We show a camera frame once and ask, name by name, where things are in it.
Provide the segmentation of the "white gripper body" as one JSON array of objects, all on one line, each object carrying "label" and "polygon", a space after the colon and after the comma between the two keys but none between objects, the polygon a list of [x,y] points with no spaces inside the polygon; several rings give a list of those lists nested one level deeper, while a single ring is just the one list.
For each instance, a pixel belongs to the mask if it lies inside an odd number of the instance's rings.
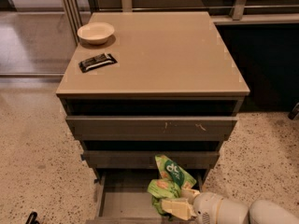
[{"label": "white gripper body", "polygon": [[217,224],[217,215],[223,197],[212,192],[201,192],[194,198],[193,208],[198,224]]}]

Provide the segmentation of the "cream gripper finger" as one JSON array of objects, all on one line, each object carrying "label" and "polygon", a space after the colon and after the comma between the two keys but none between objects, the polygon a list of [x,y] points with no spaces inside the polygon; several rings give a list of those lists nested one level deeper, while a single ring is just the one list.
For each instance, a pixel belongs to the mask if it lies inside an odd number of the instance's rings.
[{"label": "cream gripper finger", "polygon": [[181,189],[181,197],[186,198],[188,203],[193,203],[194,199],[200,194],[197,189]]},{"label": "cream gripper finger", "polygon": [[189,220],[196,217],[191,204],[184,198],[179,199],[162,199],[162,209],[175,217],[182,220]]}]

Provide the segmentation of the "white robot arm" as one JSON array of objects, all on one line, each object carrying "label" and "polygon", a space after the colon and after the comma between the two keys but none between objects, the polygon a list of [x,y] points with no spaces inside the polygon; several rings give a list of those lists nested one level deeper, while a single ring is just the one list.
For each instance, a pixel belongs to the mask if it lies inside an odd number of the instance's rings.
[{"label": "white robot arm", "polygon": [[179,198],[165,198],[162,209],[196,224],[299,224],[299,218],[283,207],[267,200],[250,206],[232,201],[213,192],[183,189]]}]

